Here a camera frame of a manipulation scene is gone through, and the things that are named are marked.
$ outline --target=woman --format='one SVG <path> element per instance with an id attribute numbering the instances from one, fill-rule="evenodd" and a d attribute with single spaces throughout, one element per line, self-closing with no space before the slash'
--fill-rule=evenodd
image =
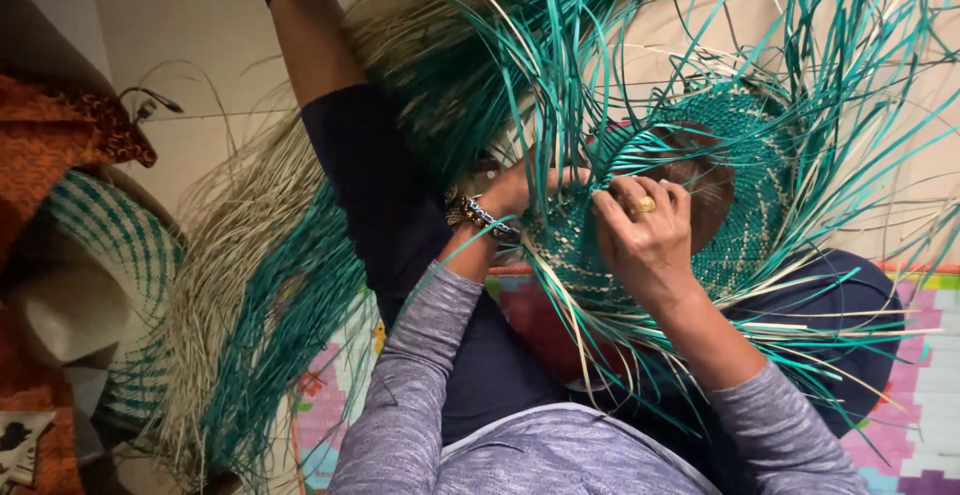
<path id="1" fill-rule="evenodd" d="M 497 243 L 471 241 L 473 221 L 447 225 L 442 195 L 410 166 L 390 106 L 366 84 L 329 4 L 266 1 L 307 133 L 390 328 L 328 492 L 717 492 L 662 443 L 569 402 L 483 290 Z M 554 171 L 552 183 L 572 176 Z M 499 218 L 522 213 L 528 198 L 521 163 L 478 203 Z M 594 194 L 594 207 L 611 271 L 708 390 L 755 485 L 866 493 L 810 402 L 693 277 L 690 195 L 620 177 Z"/>

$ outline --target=bracelet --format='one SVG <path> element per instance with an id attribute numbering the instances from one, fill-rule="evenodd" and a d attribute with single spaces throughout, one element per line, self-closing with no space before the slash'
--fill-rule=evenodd
<path id="1" fill-rule="evenodd" d="M 460 201 L 457 206 L 462 210 L 463 216 L 481 230 L 492 225 L 493 228 L 489 230 L 489 233 L 493 236 L 494 240 L 500 243 L 519 244 L 521 232 L 506 223 L 495 224 L 498 218 L 493 217 L 477 204 L 476 200 L 479 197 L 480 195 L 474 197 L 468 197 L 467 195 L 460 196 Z"/>

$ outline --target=floor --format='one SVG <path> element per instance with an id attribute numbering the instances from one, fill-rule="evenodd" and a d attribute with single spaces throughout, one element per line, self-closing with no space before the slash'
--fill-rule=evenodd
<path id="1" fill-rule="evenodd" d="M 340 0 L 344 7 L 354 1 Z M 114 87 L 146 86 L 184 109 L 181 115 L 160 111 L 143 124 L 159 155 L 154 168 L 124 165 L 131 177 L 180 218 L 178 201 L 188 186 L 228 157 L 232 145 L 241 144 L 269 122 L 273 112 L 293 105 L 292 96 L 282 88 L 286 74 L 277 59 L 280 49 L 269 11 L 262 0 L 95 0 L 95 7 L 106 60 L 102 71 Z M 669 11 L 650 11 L 649 24 L 641 29 L 650 39 L 648 44 L 660 43 L 654 39 L 667 43 L 678 39 L 679 27 L 662 20 Z M 739 8 L 734 10 L 734 19 L 737 24 L 749 25 L 758 20 L 757 13 L 753 8 Z M 958 19 L 957 15 L 946 18 L 940 28 L 954 47 L 960 44 Z M 649 28 L 655 28 L 655 33 L 646 30 Z M 648 63 L 640 71 L 656 68 Z M 942 66 L 924 75 L 918 85 L 918 101 L 926 103 L 955 91 L 960 86 L 958 73 L 952 66 Z M 945 110 L 942 119 L 960 125 L 960 104 Z M 914 145 L 928 136 L 918 136 Z M 955 173 L 958 155 L 960 134 L 954 134 L 937 151 L 916 157 L 898 182 L 906 186 L 913 179 Z M 922 189 L 926 197 L 958 194 L 960 182 L 953 176 Z M 901 232 L 889 230 L 888 234 Z M 882 251 L 882 236 L 860 234 L 846 246 L 870 256 Z M 960 245 L 951 248 L 944 262 L 960 264 Z M 276 459 L 284 464 L 279 469 L 292 470 L 289 454 L 278 450 Z M 952 473 L 960 478 L 960 471 Z M 141 470 L 126 471 L 123 476 L 135 493 L 177 492 L 170 486 L 161 488 L 162 483 Z M 277 487 L 278 493 L 288 492 L 290 484 L 279 480 Z"/>

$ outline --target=navy pants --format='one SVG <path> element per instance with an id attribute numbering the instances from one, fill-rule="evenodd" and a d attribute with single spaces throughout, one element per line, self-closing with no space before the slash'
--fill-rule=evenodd
<path id="1" fill-rule="evenodd" d="M 346 213 L 347 231 L 366 268 L 367 286 L 376 294 L 380 317 L 389 329 L 407 295 L 452 235 L 444 216 L 443 189 L 432 186 L 412 166 L 415 161 L 396 126 L 395 113 L 375 87 L 359 84 L 320 97 L 303 108 L 302 117 L 319 162 L 333 185 L 337 203 Z M 814 316 L 866 312 L 884 306 L 891 310 L 900 308 L 896 297 L 888 303 L 893 285 L 881 270 L 850 253 L 830 252 L 790 279 L 844 274 L 852 268 L 860 268 L 855 279 L 826 294 L 808 298 L 830 282 L 824 278 L 822 282 L 751 298 L 730 309 L 726 316 L 767 314 L 760 320 L 784 319 L 782 322 L 814 328 L 849 327 L 862 322 L 864 317 L 807 319 L 768 313 L 781 313 L 786 308 L 790 314 Z M 903 320 L 902 315 L 894 317 Z M 896 352 L 896 343 L 880 346 Z M 880 391 L 893 362 L 865 350 L 829 348 L 808 354 L 831 360 Z M 857 419 L 867 415 L 878 401 L 876 394 L 855 382 L 825 383 L 837 398 L 845 400 L 846 410 Z M 504 416 L 569 400 L 568 391 L 546 373 L 498 305 L 484 292 L 466 327 L 447 381 L 443 443 L 461 440 Z M 687 425 L 698 425 L 694 409 L 686 401 L 665 405 Z M 695 409 L 704 418 L 710 442 L 669 428 L 668 423 L 658 420 L 643 406 L 621 406 L 617 416 L 674 449 L 714 480 L 712 449 L 723 448 L 732 441 L 724 438 L 706 403 L 695 403 Z M 821 407 L 821 412 L 837 437 L 849 429 L 849 424 L 832 409 Z"/>

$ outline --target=woven hat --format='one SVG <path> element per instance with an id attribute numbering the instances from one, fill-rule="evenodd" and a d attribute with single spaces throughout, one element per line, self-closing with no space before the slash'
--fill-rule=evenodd
<path id="1" fill-rule="evenodd" d="M 545 220 L 534 218 L 525 224 L 532 251 L 553 269 L 584 309 L 642 313 L 600 254 L 590 192 L 605 188 L 616 172 L 624 170 L 628 154 L 643 153 L 646 169 L 655 168 L 659 156 L 670 150 L 657 139 L 655 128 L 676 129 L 696 122 L 707 126 L 717 145 L 723 147 L 735 176 L 726 218 L 713 239 L 693 255 L 691 264 L 712 300 L 736 292 L 766 263 L 792 201 L 795 134 L 799 131 L 781 121 L 785 112 L 784 105 L 764 90 L 743 82 L 721 82 L 654 108 L 640 128 L 619 127 L 600 134 L 589 149 L 600 181 L 571 190 Z M 709 152 L 716 153 L 716 148 Z M 690 153 L 691 157 L 697 155 L 702 153 Z M 639 174 L 643 169 L 634 168 Z"/>
<path id="2" fill-rule="evenodd" d="M 109 366 L 101 411 L 139 427 L 153 414 L 166 387 L 152 362 L 162 353 L 154 330 L 162 324 L 167 289 L 183 256 L 160 219 L 124 191 L 89 175 L 67 171 L 41 211 L 81 245 L 126 293 L 136 316 L 126 323 Z"/>

